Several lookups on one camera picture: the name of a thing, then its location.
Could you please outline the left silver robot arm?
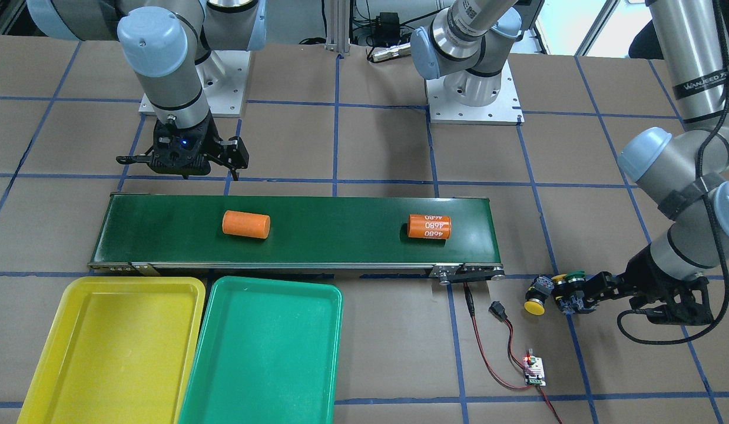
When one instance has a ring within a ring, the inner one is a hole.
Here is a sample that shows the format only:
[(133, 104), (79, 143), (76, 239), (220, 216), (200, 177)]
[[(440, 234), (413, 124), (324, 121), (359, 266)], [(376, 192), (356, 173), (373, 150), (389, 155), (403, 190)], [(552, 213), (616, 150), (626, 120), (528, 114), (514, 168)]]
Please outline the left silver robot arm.
[[(706, 272), (728, 274), (729, 38), (718, 1), (647, 1), (684, 131), (649, 128), (631, 140), (617, 162), (655, 201), (671, 227), (630, 259), (618, 276), (601, 272), (540, 277), (526, 294), (526, 310), (542, 314), (546, 300), (565, 314), (592, 312), (599, 302), (628, 297), (628, 314), (653, 324), (714, 326)], [(469, 107), (495, 99), (500, 72), (521, 17), (512, 1), (456, 1), (410, 36), (424, 80), (445, 81)]]

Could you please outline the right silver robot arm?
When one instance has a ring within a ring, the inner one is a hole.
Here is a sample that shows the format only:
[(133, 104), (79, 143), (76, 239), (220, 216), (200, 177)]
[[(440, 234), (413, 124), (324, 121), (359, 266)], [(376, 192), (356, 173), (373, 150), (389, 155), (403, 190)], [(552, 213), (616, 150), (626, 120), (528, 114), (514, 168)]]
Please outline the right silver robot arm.
[(267, 43), (265, 1), (28, 1), (34, 23), (53, 38), (120, 43), (154, 110), (153, 142), (122, 165), (157, 174), (206, 176), (211, 165), (233, 180), (249, 165), (239, 136), (221, 138), (208, 91), (228, 83), (219, 51)]

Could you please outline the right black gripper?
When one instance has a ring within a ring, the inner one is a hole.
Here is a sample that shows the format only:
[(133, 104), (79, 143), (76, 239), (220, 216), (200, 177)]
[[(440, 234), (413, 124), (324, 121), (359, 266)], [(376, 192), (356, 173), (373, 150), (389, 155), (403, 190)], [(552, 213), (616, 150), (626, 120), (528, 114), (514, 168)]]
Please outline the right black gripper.
[(166, 125), (157, 120), (154, 142), (150, 148), (147, 166), (159, 174), (184, 177), (206, 176), (211, 164), (222, 165), (221, 144), (212, 113), (196, 126), (169, 132)]

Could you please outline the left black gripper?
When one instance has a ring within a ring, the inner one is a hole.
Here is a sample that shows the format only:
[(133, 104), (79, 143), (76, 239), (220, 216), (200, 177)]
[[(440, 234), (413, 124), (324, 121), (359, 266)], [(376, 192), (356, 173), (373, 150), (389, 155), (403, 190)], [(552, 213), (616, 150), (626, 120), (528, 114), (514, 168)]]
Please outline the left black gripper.
[(681, 280), (669, 276), (655, 264), (649, 248), (637, 253), (623, 273), (613, 276), (602, 271), (583, 282), (582, 292), (585, 310), (604, 300), (628, 297), (633, 310), (658, 303), (647, 311), (653, 324), (703, 326), (714, 321), (706, 277)]

